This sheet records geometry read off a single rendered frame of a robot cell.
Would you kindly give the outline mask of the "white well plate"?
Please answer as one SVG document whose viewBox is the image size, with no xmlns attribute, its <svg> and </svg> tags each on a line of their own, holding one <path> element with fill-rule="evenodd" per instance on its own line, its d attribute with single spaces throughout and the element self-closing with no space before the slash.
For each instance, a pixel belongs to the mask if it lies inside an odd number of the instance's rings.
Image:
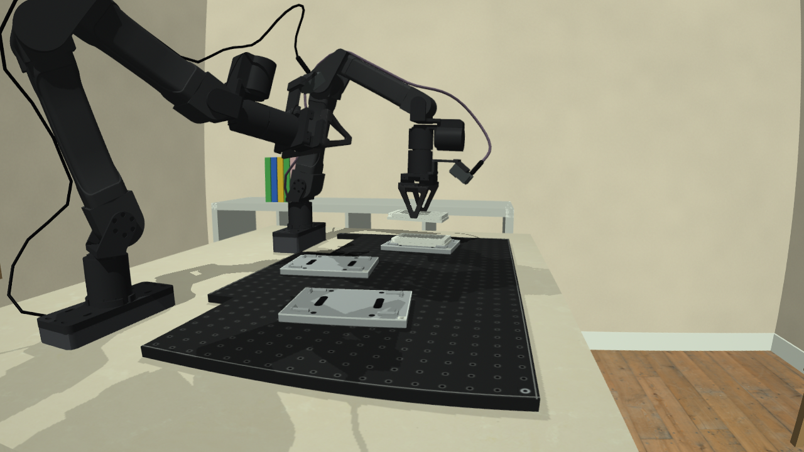
<svg viewBox="0 0 804 452">
<path fill-rule="evenodd" d="M 448 219 L 445 212 L 425 212 L 420 211 L 417 218 L 411 218 L 408 210 L 396 210 L 388 214 L 387 220 L 405 220 L 414 222 L 433 222 L 443 223 Z"/>
<path fill-rule="evenodd" d="M 435 235 L 435 234 L 399 234 L 391 238 L 390 243 L 398 243 L 404 245 L 435 247 L 436 245 L 444 245 L 451 243 L 451 235 Z"/>
</svg>

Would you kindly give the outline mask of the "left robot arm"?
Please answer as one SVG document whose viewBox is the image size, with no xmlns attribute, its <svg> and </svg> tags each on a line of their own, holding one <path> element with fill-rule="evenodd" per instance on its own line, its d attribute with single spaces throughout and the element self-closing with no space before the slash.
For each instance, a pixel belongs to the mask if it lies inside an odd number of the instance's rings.
<svg viewBox="0 0 804 452">
<path fill-rule="evenodd" d="M 437 104 L 433 98 L 392 75 L 354 58 L 348 51 L 341 48 L 334 51 L 311 72 L 315 71 L 321 72 L 325 82 L 309 95 L 309 108 L 314 110 L 313 120 L 309 120 L 308 129 L 312 132 L 312 136 L 316 121 L 320 120 L 321 110 L 329 109 L 333 113 L 337 101 L 341 99 L 345 87 L 351 80 L 398 105 L 400 109 L 410 114 L 410 121 L 426 124 L 411 127 L 408 149 L 433 151 L 434 131 L 434 146 L 437 147 L 437 151 L 464 151 L 464 121 L 433 119 L 437 111 Z M 325 148 L 321 153 L 298 157 L 290 178 L 290 190 L 285 197 L 285 202 L 289 202 L 289 223 L 287 228 L 274 231 L 273 237 L 296 238 L 325 227 L 325 222 L 313 222 L 312 202 L 309 202 L 314 200 L 323 188 L 324 152 Z"/>
</svg>

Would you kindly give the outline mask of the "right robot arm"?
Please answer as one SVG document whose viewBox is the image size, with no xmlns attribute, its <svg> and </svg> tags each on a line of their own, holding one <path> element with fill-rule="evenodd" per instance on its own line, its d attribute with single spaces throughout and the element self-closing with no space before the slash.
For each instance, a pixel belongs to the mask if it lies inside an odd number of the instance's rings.
<svg viewBox="0 0 804 452">
<path fill-rule="evenodd" d="M 274 61 L 245 52 L 234 56 L 223 83 L 167 48 L 113 0 L 27 0 L 18 6 L 11 49 L 48 118 L 92 229 L 85 244 L 90 254 L 82 258 L 85 301 L 37 318 L 38 327 L 64 335 L 173 294 L 173 285 L 152 281 L 131 290 L 126 250 L 143 235 L 144 217 L 104 144 L 72 35 L 138 75 L 193 123 L 227 121 L 230 131 L 256 138 L 270 114 L 258 101 L 269 99 L 276 71 Z"/>
</svg>

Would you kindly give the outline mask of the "black perforated breadboard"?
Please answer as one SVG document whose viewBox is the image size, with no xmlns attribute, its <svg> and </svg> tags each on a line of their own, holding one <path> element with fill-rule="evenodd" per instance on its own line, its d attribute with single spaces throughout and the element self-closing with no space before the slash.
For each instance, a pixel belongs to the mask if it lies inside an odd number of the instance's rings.
<svg viewBox="0 0 804 452">
<path fill-rule="evenodd" d="M 210 311 L 141 346 L 144 358 L 293 388 L 417 404 L 539 412 L 509 239 L 451 237 L 453 254 L 380 250 L 395 235 L 301 252 L 208 294 Z M 281 275 L 300 255 L 371 256 L 369 278 Z M 284 323 L 305 287 L 411 290 L 406 328 Z"/>
</svg>

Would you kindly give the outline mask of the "white rectangular plate holder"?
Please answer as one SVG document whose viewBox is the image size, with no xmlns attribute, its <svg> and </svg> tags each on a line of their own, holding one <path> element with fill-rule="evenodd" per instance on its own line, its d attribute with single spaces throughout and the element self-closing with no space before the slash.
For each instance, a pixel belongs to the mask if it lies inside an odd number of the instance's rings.
<svg viewBox="0 0 804 452">
<path fill-rule="evenodd" d="M 284 323 L 406 328 L 412 299 L 412 291 L 305 287 L 278 313 L 278 319 Z"/>
</svg>

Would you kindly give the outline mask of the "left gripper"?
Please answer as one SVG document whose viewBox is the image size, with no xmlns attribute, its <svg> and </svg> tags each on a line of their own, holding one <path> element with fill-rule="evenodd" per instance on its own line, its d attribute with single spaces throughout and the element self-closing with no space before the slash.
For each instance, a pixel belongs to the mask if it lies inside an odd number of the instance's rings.
<svg viewBox="0 0 804 452">
<path fill-rule="evenodd" d="M 470 168 L 466 167 L 464 163 L 460 162 L 460 159 L 433 159 L 433 151 L 425 151 L 425 149 L 408 151 L 408 173 L 421 174 L 406 175 L 404 173 L 400 173 L 400 183 L 398 183 L 398 189 L 400 195 L 402 198 L 404 198 L 404 203 L 406 204 L 406 208 L 408 209 L 408 213 L 410 214 L 411 218 L 417 218 L 420 211 L 427 211 L 428 208 L 430 208 L 430 203 L 433 200 L 439 184 L 438 176 L 435 175 L 438 174 L 438 162 L 455 163 L 460 167 L 460 169 L 462 169 L 462 171 L 470 172 Z M 424 208 L 422 208 L 428 191 L 431 191 L 430 196 L 427 198 Z M 413 192 L 417 205 L 415 211 L 413 211 L 413 208 L 411 207 L 407 192 Z M 420 193 L 420 196 L 418 193 Z"/>
</svg>

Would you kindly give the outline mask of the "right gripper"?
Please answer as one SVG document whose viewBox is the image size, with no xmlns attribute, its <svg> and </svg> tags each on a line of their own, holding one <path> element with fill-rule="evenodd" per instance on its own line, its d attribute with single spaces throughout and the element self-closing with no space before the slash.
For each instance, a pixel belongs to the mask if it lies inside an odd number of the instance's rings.
<svg viewBox="0 0 804 452">
<path fill-rule="evenodd" d="M 304 74 L 303 77 L 301 75 L 298 79 L 289 82 L 287 88 L 289 97 L 285 111 L 269 106 L 269 124 L 258 139 L 275 143 L 274 153 L 281 154 L 282 152 L 282 158 L 321 153 L 320 148 L 345 146 L 352 143 L 352 136 L 345 131 L 329 109 L 321 111 L 320 120 L 316 121 L 314 136 L 312 136 L 312 132 L 308 131 L 309 120 L 313 120 L 314 110 L 309 107 L 301 110 L 299 101 L 301 87 L 313 79 L 314 75 L 318 75 L 317 72 Z M 344 136 L 344 140 L 330 141 L 327 138 L 329 124 Z"/>
</svg>

